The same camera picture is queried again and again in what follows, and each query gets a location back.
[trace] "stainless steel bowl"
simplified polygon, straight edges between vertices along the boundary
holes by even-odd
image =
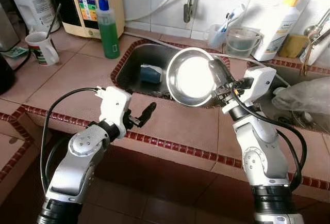
[[[213,57],[203,49],[189,47],[179,51],[171,59],[166,83],[171,96],[179,103],[204,106],[214,97],[216,85],[208,62]]]

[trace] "stainless steel sink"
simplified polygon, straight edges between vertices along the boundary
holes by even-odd
[[[178,52],[176,49],[157,44],[136,46],[117,76],[117,84],[125,89],[157,97],[169,97],[166,77],[159,84],[141,81],[140,66],[150,64],[163,69],[164,76],[171,58]]]
[[[317,72],[308,72],[306,76],[299,75],[299,69],[277,66],[273,64],[267,64],[269,67],[272,67],[277,70],[278,75],[280,75],[285,81],[290,85],[295,85],[302,81],[310,81],[316,78],[328,77],[328,74],[317,73]],[[273,91],[277,87],[285,87],[285,85],[278,80],[274,79],[272,82],[269,91],[263,95],[260,99],[257,100],[257,103],[260,105],[260,109],[264,114],[273,120],[281,121],[289,124],[296,125],[303,129],[329,133],[330,130],[330,116],[326,114],[313,114],[310,113],[314,119],[315,124],[308,124],[301,118],[302,113],[286,111],[276,108],[271,100],[274,97]]]

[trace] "white plastic bottle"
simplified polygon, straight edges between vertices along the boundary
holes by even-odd
[[[14,0],[29,30],[47,32],[55,16],[51,0]],[[56,20],[52,31],[57,30],[60,23]]]
[[[259,61],[271,60],[300,16],[296,9],[298,0],[284,0],[283,3],[268,14],[261,25],[262,42],[252,55]]]

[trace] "measuring cup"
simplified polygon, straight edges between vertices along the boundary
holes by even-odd
[[[235,57],[248,57],[260,41],[260,32],[245,27],[232,28],[226,36],[226,53]]]

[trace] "dish soap bottle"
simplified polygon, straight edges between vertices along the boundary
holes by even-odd
[[[263,35],[262,42],[252,52],[256,60],[271,60],[275,57],[286,36],[300,16],[296,9],[298,0],[284,0],[282,5],[274,11],[270,11],[268,19],[262,24],[260,33]]]
[[[120,55],[116,18],[114,10],[109,8],[108,0],[98,0],[96,10],[98,28],[100,30],[105,57],[116,59]]]

